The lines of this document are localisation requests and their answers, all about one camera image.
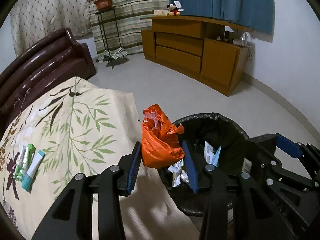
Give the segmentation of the blue curtain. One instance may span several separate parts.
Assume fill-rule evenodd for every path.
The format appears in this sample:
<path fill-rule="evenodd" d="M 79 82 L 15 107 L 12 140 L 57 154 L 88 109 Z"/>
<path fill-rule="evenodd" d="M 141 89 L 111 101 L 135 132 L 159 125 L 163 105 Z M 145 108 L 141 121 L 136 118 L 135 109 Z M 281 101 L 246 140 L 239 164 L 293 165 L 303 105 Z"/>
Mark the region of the blue curtain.
<path fill-rule="evenodd" d="M 274 0 L 170 0 L 179 1 L 186 15 L 215 18 L 273 33 Z"/>

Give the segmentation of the black metal plant stand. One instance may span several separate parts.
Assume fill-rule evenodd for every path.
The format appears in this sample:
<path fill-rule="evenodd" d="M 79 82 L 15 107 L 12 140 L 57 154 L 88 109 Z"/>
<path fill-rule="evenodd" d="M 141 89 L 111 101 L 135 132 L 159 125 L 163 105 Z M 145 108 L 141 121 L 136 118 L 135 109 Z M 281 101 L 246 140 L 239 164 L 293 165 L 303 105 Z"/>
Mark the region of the black metal plant stand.
<path fill-rule="evenodd" d="M 120 39 L 120 33 L 117 23 L 116 7 L 105 8 L 97 10 L 95 15 L 98 18 L 98 26 L 100 35 L 103 42 L 103 49 L 105 50 L 116 50 L 119 47 L 123 47 Z M 127 62 L 128 54 L 125 57 L 120 57 L 117 60 L 104 61 L 107 67 L 114 69 L 118 61 Z"/>

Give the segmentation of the striped curtain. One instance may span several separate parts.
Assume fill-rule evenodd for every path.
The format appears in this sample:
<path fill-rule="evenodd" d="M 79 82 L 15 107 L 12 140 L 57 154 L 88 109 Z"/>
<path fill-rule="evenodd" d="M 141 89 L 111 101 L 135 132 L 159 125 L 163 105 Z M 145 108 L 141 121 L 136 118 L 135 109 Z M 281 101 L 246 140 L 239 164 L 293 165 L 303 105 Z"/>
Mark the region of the striped curtain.
<path fill-rule="evenodd" d="M 117 23 L 122 46 L 128 54 L 143 52 L 141 30 L 150 29 L 151 21 L 144 17 L 153 16 L 153 11 L 165 9 L 169 0 L 113 0 L 116 7 Z M 93 4 L 90 8 L 90 22 L 97 55 L 103 57 L 103 42 L 98 26 L 97 11 Z"/>

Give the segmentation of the orange plastic bag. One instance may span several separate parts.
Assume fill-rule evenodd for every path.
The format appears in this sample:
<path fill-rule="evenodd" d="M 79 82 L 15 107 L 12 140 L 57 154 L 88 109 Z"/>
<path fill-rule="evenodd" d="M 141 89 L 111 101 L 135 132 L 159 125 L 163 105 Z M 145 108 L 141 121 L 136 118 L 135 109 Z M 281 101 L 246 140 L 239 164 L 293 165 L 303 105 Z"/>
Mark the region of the orange plastic bag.
<path fill-rule="evenodd" d="M 178 136 L 184 133 L 182 124 L 176 126 L 158 104 L 143 111 L 142 161 L 150 168 L 171 166 L 185 156 Z"/>

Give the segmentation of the small white box on cabinet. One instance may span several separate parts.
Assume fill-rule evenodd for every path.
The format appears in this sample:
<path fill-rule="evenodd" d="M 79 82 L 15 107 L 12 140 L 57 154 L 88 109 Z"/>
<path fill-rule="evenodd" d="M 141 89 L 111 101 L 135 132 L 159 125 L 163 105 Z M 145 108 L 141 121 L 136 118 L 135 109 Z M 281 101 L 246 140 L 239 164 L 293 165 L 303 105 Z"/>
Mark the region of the small white box on cabinet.
<path fill-rule="evenodd" d="M 169 13 L 168 9 L 160 9 L 160 10 L 153 11 L 154 16 L 167 16 L 168 13 Z"/>

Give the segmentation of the checkered cloth on stand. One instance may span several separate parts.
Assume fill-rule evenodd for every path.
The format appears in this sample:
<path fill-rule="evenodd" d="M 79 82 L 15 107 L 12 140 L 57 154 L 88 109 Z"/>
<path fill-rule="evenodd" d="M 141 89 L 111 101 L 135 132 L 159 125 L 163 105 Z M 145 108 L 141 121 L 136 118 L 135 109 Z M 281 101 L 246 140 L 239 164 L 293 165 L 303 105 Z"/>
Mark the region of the checkered cloth on stand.
<path fill-rule="evenodd" d="M 119 47 L 116 50 L 105 50 L 104 51 L 104 61 L 117 60 L 120 57 L 125 57 L 127 51 L 123 47 Z"/>

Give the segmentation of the light blue packet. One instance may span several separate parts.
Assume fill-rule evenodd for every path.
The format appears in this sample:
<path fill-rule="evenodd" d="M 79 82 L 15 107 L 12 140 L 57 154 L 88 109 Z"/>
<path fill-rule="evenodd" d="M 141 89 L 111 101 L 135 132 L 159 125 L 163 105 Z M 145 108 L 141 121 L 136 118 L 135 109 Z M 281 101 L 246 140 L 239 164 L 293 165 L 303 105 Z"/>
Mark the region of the light blue packet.
<path fill-rule="evenodd" d="M 221 147 L 219 147 L 214 155 L 214 159 L 213 159 L 213 165 L 215 167 L 218 167 L 218 162 L 219 162 L 219 157 L 220 157 L 220 152 L 221 152 Z"/>

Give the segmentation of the silver foil wrapper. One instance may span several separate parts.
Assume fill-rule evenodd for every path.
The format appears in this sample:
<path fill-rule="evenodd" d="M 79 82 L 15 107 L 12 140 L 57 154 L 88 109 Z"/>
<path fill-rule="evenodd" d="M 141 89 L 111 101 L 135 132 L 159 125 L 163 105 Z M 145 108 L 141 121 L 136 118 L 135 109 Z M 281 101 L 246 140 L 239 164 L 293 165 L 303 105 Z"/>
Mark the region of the silver foil wrapper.
<path fill-rule="evenodd" d="M 168 171 L 172 173 L 172 187 L 178 187 L 182 182 L 189 184 L 188 175 L 185 170 L 184 159 L 170 165 Z"/>

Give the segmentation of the beige patterned curtain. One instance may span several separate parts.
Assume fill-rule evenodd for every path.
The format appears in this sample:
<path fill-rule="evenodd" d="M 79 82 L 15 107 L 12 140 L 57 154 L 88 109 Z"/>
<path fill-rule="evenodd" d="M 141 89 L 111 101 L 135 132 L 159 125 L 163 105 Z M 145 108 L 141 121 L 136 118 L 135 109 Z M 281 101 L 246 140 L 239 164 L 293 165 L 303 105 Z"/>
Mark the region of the beige patterned curtain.
<path fill-rule="evenodd" d="M 75 37 L 91 31 L 87 0 L 18 0 L 10 12 L 11 35 L 16 56 L 61 28 Z"/>

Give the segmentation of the green white wrapper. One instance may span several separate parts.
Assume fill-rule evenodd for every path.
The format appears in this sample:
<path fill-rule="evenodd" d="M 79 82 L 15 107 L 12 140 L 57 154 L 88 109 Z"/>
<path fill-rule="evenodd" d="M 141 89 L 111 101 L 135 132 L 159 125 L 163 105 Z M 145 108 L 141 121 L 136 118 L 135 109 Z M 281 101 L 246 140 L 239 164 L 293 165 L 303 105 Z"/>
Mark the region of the green white wrapper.
<path fill-rule="evenodd" d="M 16 181 L 20 181 L 20 182 L 23 181 L 23 178 L 29 166 L 31 165 L 34 152 L 35 152 L 35 147 L 33 144 L 23 145 L 17 161 L 15 172 L 14 172 L 14 179 Z"/>

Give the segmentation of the teal white tube box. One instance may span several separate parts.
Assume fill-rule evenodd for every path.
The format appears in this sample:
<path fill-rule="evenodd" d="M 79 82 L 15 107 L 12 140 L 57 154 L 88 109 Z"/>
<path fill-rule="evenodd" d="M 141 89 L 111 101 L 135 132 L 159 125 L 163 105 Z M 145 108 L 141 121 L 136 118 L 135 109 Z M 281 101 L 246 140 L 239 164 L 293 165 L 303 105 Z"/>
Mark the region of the teal white tube box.
<path fill-rule="evenodd" d="M 33 183 L 33 179 L 35 177 L 35 174 L 44 156 L 45 156 L 45 153 L 42 150 L 39 150 L 37 154 L 33 157 L 31 165 L 29 166 L 26 174 L 24 175 L 22 184 L 21 184 L 22 188 L 25 191 L 28 191 L 28 192 L 30 191 L 31 185 Z"/>

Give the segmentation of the black lined trash bin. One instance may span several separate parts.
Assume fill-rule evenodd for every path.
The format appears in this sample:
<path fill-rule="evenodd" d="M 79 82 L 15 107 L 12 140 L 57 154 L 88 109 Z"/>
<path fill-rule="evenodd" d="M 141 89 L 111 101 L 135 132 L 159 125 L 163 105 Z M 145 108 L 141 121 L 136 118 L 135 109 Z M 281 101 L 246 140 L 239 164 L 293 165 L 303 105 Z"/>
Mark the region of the black lined trash bin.
<path fill-rule="evenodd" d="M 199 113 L 180 118 L 174 125 L 184 127 L 184 133 L 178 136 L 178 140 L 180 145 L 183 141 L 187 142 L 193 159 L 204 158 L 204 146 L 208 143 L 214 151 L 221 150 L 218 160 L 218 168 L 221 171 L 232 179 L 241 173 L 245 144 L 249 137 L 232 119 L 219 113 Z M 197 193 L 185 182 L 172 187 L 173 174 L 167 167 L 157 170 L 169 196 L 185 215 L 203 216 L 204 202 L 210 185 L 210 179 L 204 174 L 204 165 L 204 161 L 200 166 L 195 165 L 199 179 Z"/>

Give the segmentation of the wooden TV cabinet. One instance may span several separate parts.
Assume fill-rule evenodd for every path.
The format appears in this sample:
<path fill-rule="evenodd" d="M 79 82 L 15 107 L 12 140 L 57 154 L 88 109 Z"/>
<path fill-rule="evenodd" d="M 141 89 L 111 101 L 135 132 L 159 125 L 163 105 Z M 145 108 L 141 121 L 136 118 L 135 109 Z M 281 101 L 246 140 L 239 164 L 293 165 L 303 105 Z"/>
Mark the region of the wooden TV cabinet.
<path fill-rule="evenodd" d="M 197 16 L 153 16 L 141 31 L 145 59 L 230 96 L 242 80 L 249 49 L 225 41 L 226 27 L 249 27 Z"/>

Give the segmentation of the white router on cabinet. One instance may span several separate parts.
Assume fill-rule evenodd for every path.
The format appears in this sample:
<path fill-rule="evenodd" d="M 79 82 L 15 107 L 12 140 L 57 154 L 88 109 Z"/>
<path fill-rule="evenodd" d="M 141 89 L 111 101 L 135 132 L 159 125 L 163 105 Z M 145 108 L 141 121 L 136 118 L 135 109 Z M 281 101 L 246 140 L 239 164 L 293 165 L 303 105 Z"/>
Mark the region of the white router on cabinet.
<path fill-rule="evenodd" d="M 247 47 L 250 46 L 249 42 L 252 39 L 251 33 L 249 31 L 244 32 L 239 38 L 234 38 L 232 44 Z"/>

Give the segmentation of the dark red leather sofa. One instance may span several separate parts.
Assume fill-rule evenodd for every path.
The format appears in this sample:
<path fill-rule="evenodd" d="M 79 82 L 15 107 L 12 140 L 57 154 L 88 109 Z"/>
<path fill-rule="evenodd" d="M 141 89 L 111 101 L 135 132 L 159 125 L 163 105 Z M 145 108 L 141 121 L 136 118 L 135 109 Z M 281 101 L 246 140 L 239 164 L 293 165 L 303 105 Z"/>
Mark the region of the dark red leather sofa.
<path fill-rule="evenodd" d="M 57 85 L 74 76 L 87 80 L 96 73 L 88 45 L 79 43 L 69 28 L 39 40 L 1 73 L 1 132 Z"/>

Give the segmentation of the Mickey Mouse plush toy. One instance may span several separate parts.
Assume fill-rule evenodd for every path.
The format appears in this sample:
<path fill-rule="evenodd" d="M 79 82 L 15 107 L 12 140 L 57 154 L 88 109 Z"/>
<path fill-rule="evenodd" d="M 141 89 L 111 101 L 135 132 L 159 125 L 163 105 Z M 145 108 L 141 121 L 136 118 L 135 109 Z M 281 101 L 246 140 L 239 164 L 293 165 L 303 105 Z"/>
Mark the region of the Mickey Mouse plush toy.
<path fill-rule="evenodd" d="M 169 4 L 167 5 L 168 9 L 168 16 L 180 16 L 181 12 L 184 11 L 184 9 L 178 8 L 175 4 Z"/>

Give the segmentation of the black box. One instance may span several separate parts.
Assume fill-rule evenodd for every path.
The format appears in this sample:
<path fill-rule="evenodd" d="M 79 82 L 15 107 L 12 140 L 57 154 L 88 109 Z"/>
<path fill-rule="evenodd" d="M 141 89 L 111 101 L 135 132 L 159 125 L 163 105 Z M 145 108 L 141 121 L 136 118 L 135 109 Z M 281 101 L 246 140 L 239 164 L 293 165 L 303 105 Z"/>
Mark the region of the black box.
<path fill-rule="evenodd" d="M 243 162 L 241 171 L 246 172 L 246 173 L 250 173 L 251 167 L 252 167 L 252 162 L 250 160 L 248 160 L 247 158 L 244 158 L 244 162 Z"/>

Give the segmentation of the floral beige tablecloth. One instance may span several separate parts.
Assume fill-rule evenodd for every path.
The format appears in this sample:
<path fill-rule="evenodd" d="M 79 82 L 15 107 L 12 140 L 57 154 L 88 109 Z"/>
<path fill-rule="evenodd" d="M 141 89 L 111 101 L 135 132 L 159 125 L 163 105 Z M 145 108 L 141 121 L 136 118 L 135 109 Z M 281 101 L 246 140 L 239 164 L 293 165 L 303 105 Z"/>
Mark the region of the floral beige tablecloth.
<path fill-rule="evenodd" d="M 77 173 L 100 174 L 130 154 L 142 137 L 132 93 L 102 89 L 73 77 L 37 99 L 1 139 L 1 204 L 23 238 Z M 15 180 L 22 150 L 32 144 L 42 159 L 30 191 Z M 135 189 L 120 198 L 127 239 L 197 239 L 192 221 L 175 205 L 158 172 L 139 168 Z"/>

